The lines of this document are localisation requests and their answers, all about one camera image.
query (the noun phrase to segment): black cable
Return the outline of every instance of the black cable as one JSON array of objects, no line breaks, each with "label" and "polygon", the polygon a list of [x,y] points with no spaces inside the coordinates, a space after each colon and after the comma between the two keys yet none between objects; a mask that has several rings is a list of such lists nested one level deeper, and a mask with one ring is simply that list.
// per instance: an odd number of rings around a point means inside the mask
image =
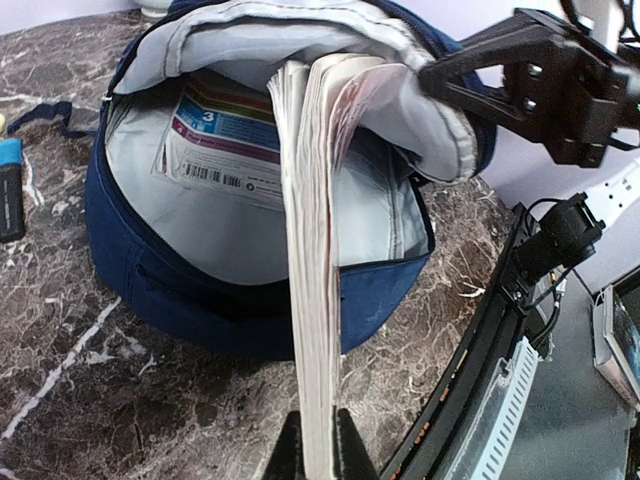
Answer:
[{"label": "black cable", "polygon": [[556,281],[556,283],[554,283],[553,285],[551,285],[549,288],[547,288],[537,299],[535,299],[533,301],[533,303],[528,307],[529,310],[536,308],[538,305],[540,305],[540,303],[542,303],[542,301],[547,298],[549,295],[551,295],[552,293],[555,294],[556,289],[558,288],[558,285],[560,285],[563,280],[565,278],[567,278],[567,276],[573,271],[572,268],[568,268],[566,269],[564,272],[562,272],[562,275],[560,275],[560,278],[558,278],[558,280]]},{"label": "black cable", "polygon": [[588,34],[589,29],[580,23],[580,17],[578,16],[576,6],[573,4],[573,0],[560,0],[560,5],[569,21],[582,33]]},{"label": "black cable", "polygon": [[622,29],[622,33],[629,30],[632,35],[632,37],[630,38],[623,38],[621,34],[620,41],[622,43],[640,43],[640,33],[636,28],[636,22],[633,18],[633,14],[635,12],[635,0],[629,0],[629,3],[625,3],[624,0],[618,0],[618,6],[622,9],[622,14],[624,17],[624,26]]},{"label": "black cable", "polygon": [[531,346],[535,349],[540,348],[544,344],[545,340],[549,338],[549,335],[551,335],[551,332],[553,332],[553,329],[556,328],[556,325],[558,324],[558,319],[560,318],[560,306],[562,297],[557,293],[554,293],[554,297],[553,313],[551,314],[549,321],[544,326],[544,328],[540,330],[540,332],[531,340]]},{"label": "black cable", "polygon": [[536,200],[535,202],[533,202],[531,204],[531,206],[529,208],[527,208],[527,211],[524,214],[524,218],[525,218],[525,222],[526,222],[526,226],[527,226],[527,233],[529,234],[529,236],[532,236],[531,233],[531,221],[529,220],[529,215],[531,215],[531,212],[534,208],[536,208],[538,205],[540,205],[541,203],[560,203],[563,200],[559,200],[557,198],[541,198],[539,200]]},{"label": "black cable", "polygon": [[564,13],[567,15],[567,18],[571,23],[573,23],[576,27],[580,25],[580,18],[578,17],[578,12],[576,11],[576,6],[573,4],[573,0],[560,0],[560,5],[562,5],[562,9]]}]

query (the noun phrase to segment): screw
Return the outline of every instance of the screw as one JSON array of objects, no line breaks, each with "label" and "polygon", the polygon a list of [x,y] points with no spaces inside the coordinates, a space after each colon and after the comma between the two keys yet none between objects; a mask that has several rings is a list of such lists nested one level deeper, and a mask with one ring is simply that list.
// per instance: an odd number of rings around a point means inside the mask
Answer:
[{"label": "screw", "polygon": [[529,112],[532,113],[536,107],[538,106],[538,104],[536,102],[534,102],[533,100],[531,100],[530,98],[525,98],[524,99],[524,109]]},{"label": "screw", "polygon": [[542,74],[542,67],[540,65],[535,65],[533,63],[529,64],[529,67],[527,68],[527,70],[529,71],[529,75],[531,75],[534,78],[537,78]]}]

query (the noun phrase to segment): highlighter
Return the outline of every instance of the highlighter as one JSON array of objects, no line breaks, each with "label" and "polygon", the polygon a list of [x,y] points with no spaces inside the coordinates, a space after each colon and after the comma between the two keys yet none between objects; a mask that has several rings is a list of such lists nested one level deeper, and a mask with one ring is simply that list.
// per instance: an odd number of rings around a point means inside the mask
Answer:
[{"label": "highlighter", "polygon": [[22,141],[0,141],[0,243],[24,237],[22,199]]}]

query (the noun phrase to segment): backpack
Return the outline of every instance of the backpack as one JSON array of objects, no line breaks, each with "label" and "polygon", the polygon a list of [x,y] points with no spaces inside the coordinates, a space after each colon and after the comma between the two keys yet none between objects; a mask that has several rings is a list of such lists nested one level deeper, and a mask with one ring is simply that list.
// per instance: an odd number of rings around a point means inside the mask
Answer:
[{"label": "backpack", "polygon": [[[86,179],[96,270],[145,322],[219,353],[293,358],[284,212],[185,187],[153,165],[190,72],[265,93],[290,58],[368,53],[417,73],[459,46],[388,0],[175,0],[125,50]],[[475,75],[460,79],[481,91]],[[338,173],[342,350],[390,317],[434,250],[418,187],[488,164],[495,126],[424,97],[367,112]]]}]

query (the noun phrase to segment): marble countertop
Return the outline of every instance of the marble countertop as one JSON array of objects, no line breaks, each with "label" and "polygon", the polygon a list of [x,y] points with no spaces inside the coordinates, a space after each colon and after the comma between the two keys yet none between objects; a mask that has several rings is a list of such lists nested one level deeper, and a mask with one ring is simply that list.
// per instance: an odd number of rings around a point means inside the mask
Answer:
[{"label": "marble countertop", "polygon": [[[0,37],[0,112],[72,100],[95,127],[138,13]],[[0,479],[260,478],[287,412],[292,363],[206,352],[143,324],[96,277],[84,225],[88,139],[34,122],[28,235],[0,247]],[[427,187],[438,247],[388,324],[344,360],[349,408],[381,467],[435,387],[511,223],[479,179]]]}]

